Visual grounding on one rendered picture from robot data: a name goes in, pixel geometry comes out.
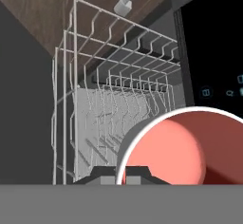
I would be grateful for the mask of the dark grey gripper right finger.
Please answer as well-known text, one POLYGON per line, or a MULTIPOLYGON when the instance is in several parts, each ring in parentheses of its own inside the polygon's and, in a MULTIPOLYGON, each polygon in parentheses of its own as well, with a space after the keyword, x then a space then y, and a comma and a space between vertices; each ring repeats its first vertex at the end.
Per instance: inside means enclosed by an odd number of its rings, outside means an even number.
POLYGON ((154 177, 147 166, 127 166, 124 183, 126 185, 166 184, 166 181, 154 177))

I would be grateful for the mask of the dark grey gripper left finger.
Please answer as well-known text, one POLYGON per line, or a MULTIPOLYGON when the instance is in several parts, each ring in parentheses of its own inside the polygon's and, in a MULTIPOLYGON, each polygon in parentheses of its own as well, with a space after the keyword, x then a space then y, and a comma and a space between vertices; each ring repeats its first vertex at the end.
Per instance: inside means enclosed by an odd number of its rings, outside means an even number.
POLYGON ((95 166, 90 175, 76 181, 79 185, 114 185, 115 184, 115 166, 95 166))

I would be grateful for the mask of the grey cup with pink inside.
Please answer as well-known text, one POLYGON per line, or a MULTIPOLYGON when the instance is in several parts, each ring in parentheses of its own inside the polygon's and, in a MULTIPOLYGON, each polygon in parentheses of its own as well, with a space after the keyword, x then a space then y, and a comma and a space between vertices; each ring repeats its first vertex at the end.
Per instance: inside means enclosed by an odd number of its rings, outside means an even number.
POLYGON ((121 142, 116 183, 139 167, 172 185, 243 184, 243 119, 189 106, 143 120, 121 142))

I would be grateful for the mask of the pale grey dishwasher door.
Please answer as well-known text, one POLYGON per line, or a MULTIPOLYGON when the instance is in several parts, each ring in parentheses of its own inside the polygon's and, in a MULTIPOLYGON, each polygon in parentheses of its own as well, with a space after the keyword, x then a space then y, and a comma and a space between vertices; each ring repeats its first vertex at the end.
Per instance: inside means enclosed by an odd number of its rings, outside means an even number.
POLYGON ((122 140, 134 125, 175 108, 172 86, 80 89, 78 178, 89 176, 96 166, 116 166, 122 140))

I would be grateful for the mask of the black dishwasher with control icons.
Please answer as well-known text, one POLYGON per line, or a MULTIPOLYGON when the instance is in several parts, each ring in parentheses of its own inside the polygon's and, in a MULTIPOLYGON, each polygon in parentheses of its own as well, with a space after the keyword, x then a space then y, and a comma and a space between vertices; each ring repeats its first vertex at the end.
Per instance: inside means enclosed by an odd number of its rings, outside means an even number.
POLYGON ((186 103, 243 119, 243 0, 190 0, 175 22, 186 103))

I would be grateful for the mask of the brown wooden cupboard door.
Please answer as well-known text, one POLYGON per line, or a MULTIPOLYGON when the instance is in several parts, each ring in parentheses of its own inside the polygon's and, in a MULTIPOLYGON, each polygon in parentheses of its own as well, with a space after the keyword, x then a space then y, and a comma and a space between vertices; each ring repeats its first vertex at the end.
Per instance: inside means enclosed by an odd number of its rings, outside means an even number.
MULTIPOLYGON (((119 0, 85 0, 111 11, 119 0)), ((54 48, 73 0, 0 0, 0 72, 51 83, 54 48)))

